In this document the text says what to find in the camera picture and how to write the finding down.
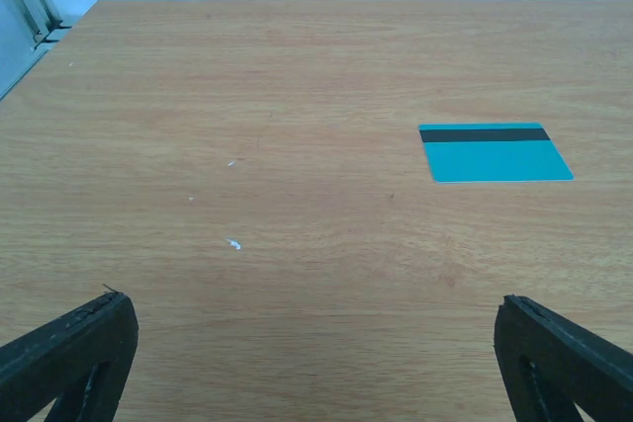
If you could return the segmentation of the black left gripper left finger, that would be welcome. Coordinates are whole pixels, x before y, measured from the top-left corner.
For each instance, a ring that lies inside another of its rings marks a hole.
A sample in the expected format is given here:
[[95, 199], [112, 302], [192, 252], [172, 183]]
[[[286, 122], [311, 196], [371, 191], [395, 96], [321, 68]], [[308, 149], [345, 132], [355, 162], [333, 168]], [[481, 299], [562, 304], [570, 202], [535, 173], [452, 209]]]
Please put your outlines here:
[[109, 292], [1, 347], [1, 419], [112, 421], [136, 354], [132, 300]]

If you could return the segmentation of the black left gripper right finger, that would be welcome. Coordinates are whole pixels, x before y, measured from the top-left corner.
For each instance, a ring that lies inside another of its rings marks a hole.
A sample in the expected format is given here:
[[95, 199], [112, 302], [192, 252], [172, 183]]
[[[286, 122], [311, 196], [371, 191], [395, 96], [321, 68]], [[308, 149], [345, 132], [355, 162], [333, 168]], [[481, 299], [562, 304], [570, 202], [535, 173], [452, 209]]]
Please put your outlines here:
[[494, 347], [517, 421], [632, 419], [632, 354], [538, 302], [503, 298]]

